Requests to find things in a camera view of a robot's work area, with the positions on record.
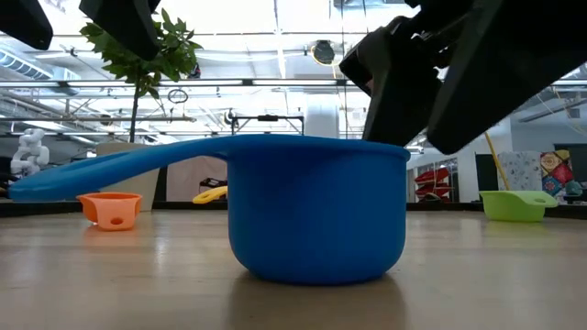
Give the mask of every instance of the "yellow pole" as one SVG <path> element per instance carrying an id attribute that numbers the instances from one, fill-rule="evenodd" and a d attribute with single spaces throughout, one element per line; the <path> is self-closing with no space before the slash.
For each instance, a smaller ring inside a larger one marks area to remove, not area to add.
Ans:
<path id="1" fill-rule="evenodd" d="M 487 144 L 489 144 L 489 150 L 492 151 L 492 156 L 493 156 L 493 161 L 495 162 L 495 167 L 497 168 L 499 173 L 502 175 L 502 180 L 504 181 L 505 189 L 507 191 L 509 191 L 510 190 L 510 183 L 507 181 L 507 178 L 505 178 L 504 168 L 502 168 L 502 164 L 500 163 L 499 159 L 497 158 L 497 155 L 495 155 L 495 149 L 493 149 L 492 140 L 489 138 L 489 134 L 487 134 L 487 132 L 485 132 L 485 138 L 487 139 Z"/>

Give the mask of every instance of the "orange measuring cup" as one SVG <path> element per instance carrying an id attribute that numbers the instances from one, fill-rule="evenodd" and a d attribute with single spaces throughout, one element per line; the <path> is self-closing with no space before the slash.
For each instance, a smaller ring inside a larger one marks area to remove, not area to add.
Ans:
<path id="1" fill-rule="evenodd" d="M 85 217 L 104 230 L 129 230 L 135 225 L 142 196 L 126 192 L 96 192 L 77 196 Z"/>

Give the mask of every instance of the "blue plastic pot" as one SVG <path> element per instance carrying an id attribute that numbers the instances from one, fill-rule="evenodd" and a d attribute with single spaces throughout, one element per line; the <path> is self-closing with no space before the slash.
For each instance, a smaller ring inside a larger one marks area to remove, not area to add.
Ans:
<path id="1" fill-rule="evenodd" d="M 270 280 L 336 285 L 379 278 L 405 242 L 402 148 L 293 136 L 211 138 L 43 171 L 16 200 L 60 200 L 195 156 L 228 161 L 228 230 L 237 259 Z"/>

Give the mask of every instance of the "patterned artwork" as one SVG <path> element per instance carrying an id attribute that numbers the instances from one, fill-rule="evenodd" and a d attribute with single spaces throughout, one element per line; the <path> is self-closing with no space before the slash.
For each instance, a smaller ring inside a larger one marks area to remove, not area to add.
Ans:
<path id="1" fill-rule="evenodd" d="M 502 152 L 497 157 L 504 168 L 510 188 L 514 191 L 541 191 L 542 167 L 537 151 Z M 497 172 L 499 190 L 505 190 L 502 176 Z"/>
<path id="2" fill-rule="evenodd" d="M 540 157 L 542 190 L 562 199 L 567 182 L 573 180 L 570 153 L 567 150 L 545 152 Z"/>

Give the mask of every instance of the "ceiling light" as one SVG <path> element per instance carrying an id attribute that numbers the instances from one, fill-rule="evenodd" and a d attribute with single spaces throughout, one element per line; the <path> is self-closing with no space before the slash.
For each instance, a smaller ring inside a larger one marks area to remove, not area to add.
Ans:
<path id="1" fill-rule="evenodd" d="M 47 121 L 32 121 L 32 120 L 28 120 L 28 121 L 24 121 L 23 124 L 27 124 L 27 125 L 31 125 L 34 127 L 40 127 L 40 128 L 45 128 L 48 130 L 64 130 L 67 129 L 67 127 L 63 126 L 63 125 L 59 125 L 53 122 L 47 122 Z"/>
<path id="2" fill-rule="evenodd" d="M 59 52 L 59 53 L 50 53 L 50 54 L 40 54 L 35 56 L 35 59 L 58 59 L 58 58 L 62 58 L 62 57 L 68 57 L 71 56 L 70 53 L 66 53 L 66 52 Z"/>
<path id="3" fill-rule="evenodd" d="M 85 137 L 71 137 L 71 139 L 74 139 L 74 140 L 76 140 L 78 142 L 86 143 L 86 144 L 89 144 L 89 145 L 96 145 L 97 144 L 97 142 L 94 142 L 94 141 L 92 141 L 90 139 L 87 139 Z"/>
<path id="4" fill-rule="evenodd" d="M 584 79 L 569 79 L 569 80 L 559 80 L 557 82 L 553 82 L 552 86 L 584 86 L 587 84 L 587 80 Z"/>
<path id="5" fill-rule="evenodd" d="M 65 135 L 65 136 L 76 136 L 76 137 L 107 136 L 108 134 L 109 134 L 108 132 L 63 132 L 63 135 Z"/>
<path id="6" fill-rule="evenodd" d="M 256 86 L 334 86 L 336 80 L 296 80 L 296 79 L 256 79 L 253 81 Z"/>
<path id="7" fill-rule="evenodd" d="M 25 135 L 25 132 L 4 132 L 4 133 L 0 133 L 0 134 L 4 134 L 4 135 L 8 135 L 8 136 L 23 136 Z M 45 132 L 45 137 L 46 136 L 56 136 L 58 135 L 57 132 Z"/>
<path id="8" fill-rule="evenodd" d="M 145 136 L 151 136 L 151 135 L 159 135 L 161 132 L 135 132 L 135 136 L 137 137 L 145 137 Z M 116 132 L 114 135 L 116 136 L 127 136 L 130 135 L 129 132 Z"/>
<path id="9" fill-rule="evenodd" d="M 29 82 L 0 82 L 0 88 L 47 88 L 59 87 L 57 82 L 29 81 Z"/>
<path id="10" fill-rule="evenodd" d="M 78 81 L 78 82 L 66 82 L 70 87 L 73 88 L 84 88 L 84 87 L 134 87 L 132 83 L 123 81 Z"/>
<path id="11" fill-rule="evenodd" d="M 159 84 L 160 87 L 215 87 L 215 86 L 242 86 L 242 80 L 220 80 L 220 79 L 203 79 L 196 81 L 164 81 Z"/>

